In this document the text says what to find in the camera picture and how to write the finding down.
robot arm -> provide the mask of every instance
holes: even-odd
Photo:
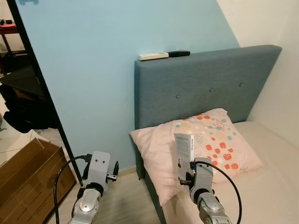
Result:
[[[197,157],[190,163],[190,168],[195,170],[195,175],[186,174],[186,180],[180,181],[181,185],[188,185],[190,198],[197,204],[199,217],[205,224],[232,224],[224,212],[219,199],[212,190],[213,170],[211,166],[196,164],[198,161],[211,163],[209,158]]]
[[[83,187],[78,192],[69,224],[92,224],[98,216],[100,199],[107,192],[107,181],[117,179],[118,162],[113,174],[107,174],[109,153],[95,151],[90,157],[82,176]]]

bed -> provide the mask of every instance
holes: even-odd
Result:
[[[280,52],[281,47],[263,45],[135,62],[136,129],[224,108],[258,154],[264,167],[234,178],[244,224],[298,223],[298,149],[257,123],[245,122]],[[284,149],[288,159],[282,161]],[[138,177],[145,180],[161,223],[201,223],[187,190],[160,206],[136,146],[135,151]],[[213,187],[236,223],[233,188],[229,183]]]

book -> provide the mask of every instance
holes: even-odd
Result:
[[[194,170],[190,170],[190,162],[194,160],[194,135],[175,133],[174,138],[178,154],[178,179],[185,180],[186,172],[194,174]]]

light blue wall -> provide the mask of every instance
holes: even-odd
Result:
[[[138,55],[239,47],[216,0],[39,0],[18,8],[74,155],[106,151],[120,168],[135,164],[128,133]]]

blue headboard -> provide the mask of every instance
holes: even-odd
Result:
[[[254,46],[135,62],[135,128],[156,126],[214,108],[245,121],[281,47]],[[137,172],[144,176],[137,154]]]

